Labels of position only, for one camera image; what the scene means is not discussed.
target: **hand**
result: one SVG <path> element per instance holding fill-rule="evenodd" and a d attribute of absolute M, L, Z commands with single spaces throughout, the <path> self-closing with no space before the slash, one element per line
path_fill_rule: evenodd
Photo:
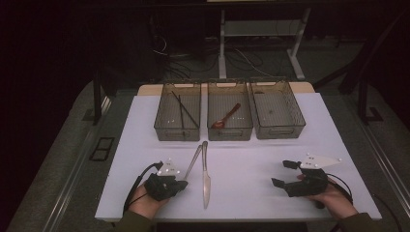
<path fill-rule="evenodd" d="M 304 176 L 300 175 L 298 176 L 298 179 L 302 180 L 304 179 Z M 337 220 L 348 218 L 359 213 L 350 201 L 332 185 L 328 185 L 324 192 L 317 195 L 307 196 L 307 198 L 309 200 L 322 202 L 326 208 L 328 208 L 333 218 Z"/>
<path fill-rule="evenodd" d="M 129 206 L 129 211 L 133 211 L 148 219 L 153 219 L 157 211 L 163 205 L 165 205 L 169 201 L 169 199 L 157 201 L 156 199 L 152 198 L 146 193 L 147 189 L 145 189 L 144 185 L 139 186 L 135 190 L 131 202 L 133 202 L 133 200 L 135 200 L 138 197 L 142 197 L 136 200 L 135 202 L 131 203 L 131 205 Z"/>

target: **white table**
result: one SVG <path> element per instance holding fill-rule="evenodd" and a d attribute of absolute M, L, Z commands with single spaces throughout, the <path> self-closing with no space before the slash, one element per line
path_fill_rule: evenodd
<path fill-rule="evenodd" d="M 207 0 L 207 2 L 258 2 L 257 0 Z M 287 55 L 292 64 L 293 71 L 299 80 L 304 80 L 305 75 L 299 64 L 297 53 L 305 28 L 308 25 L 308 16 L 311 8 L 304 10 L 301 18 L 293 18 L 292 20 L 233 20 L 225 21 L 225 10 L 221 10 L 220 14 L 220 57 L 219 68 L 220 78 L 226 78 L 226 62 L 225 62 L 225 38 L 239 36 L 295 36 L 295 42 L 291 49 L 287 49 Z"/>
<path fill-rule="evenodd" d="M 337 175 L 349 185 L 360 212 L 381 218 L 321 96 L 315 93 L 295 96 L 307 122 L 299 138 L 258 140 L 253 132 L 250 141 L 246 142 L 209 142 L 208 172 L 212 187 L 208 209 L 203 208 L 202 160 L 198 158 L 188 177 L 187 188 L 171 199 L 156 220 L 308 221 L 331 218 L 327 210 L 316 209 L 304 197 L 288 197 L 283 189 L 272 185 L 273 177 L 286 183 L 298 181 L 296 176 L 300 170 L 285 168 L 282 161 L 302 161 L 307 153 L 342 159 L 341 164 L 324 168 L 325 172 Z M 205 94 L 199 142 L 158 141 L 154 121 L 159 101 L 160 96 L 134 97 L 96 218 L 118 221 L 133 182 L 153 162 L 171 158 L 181 170 L 177 180 L 182 179 L 196 147 L 207 140 Z"/>

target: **sleeve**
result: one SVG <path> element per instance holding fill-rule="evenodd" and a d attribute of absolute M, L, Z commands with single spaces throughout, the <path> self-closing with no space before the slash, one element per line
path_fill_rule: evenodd
<path fill-rule="evenodd" d="M 343 232 L 381 232 L 380 227 L 367 213 L 347 217 L 338 222 Z"/>
<path fill-rule="evenodd" d="M 115 232 L 147 232 L 151 220 L 132 211 L 126 211 L 120 222 L 115 226 Z"/>

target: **red spoon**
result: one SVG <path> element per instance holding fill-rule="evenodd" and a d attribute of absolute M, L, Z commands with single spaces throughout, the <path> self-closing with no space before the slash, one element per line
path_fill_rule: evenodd
<path fill-rule="evenodd" d="M 226 114 L 225 117 L 223 117 L 221 120 L 217 120 L 212 126 L 212 129 L 223 129 L 225 128 L 225 123 L 226 120 L 228 120 L 228 118 L 230 118 L 230 116 L 232 116 L 232 114 L 234 114 L 236 112 L 236 110 L 239 109 L 239 107 L 241 107 L 241 105 L 239 103 L 236 103 L 235 106 L 233 106 L 233 108 L 231 109 L 231 111 L 229 111 L 229 113 Z"/>

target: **mesh tray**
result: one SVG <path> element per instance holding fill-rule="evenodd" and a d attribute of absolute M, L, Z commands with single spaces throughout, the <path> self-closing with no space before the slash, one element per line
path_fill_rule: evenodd
<path fill-rule="evenodd" d="M 298 138 L 306 125 L 289 82 L 250 79 L 252 117 L 258 139 Z"/>
<path fill-rule="evenodd" d="M 241 106 L 227 119 L 223 129 L 212 125 L 237 103 Z M 252 119 L 247 83 L 244 79 L 210 79 L 208 82 L 208 139 L 211 141 L 250 140 Z"/>
<path fill-rule="evenodd" d="M 201 82 L 169 80 L 163 84 L 154 128 L 159 141 L 199 141 Z"/>

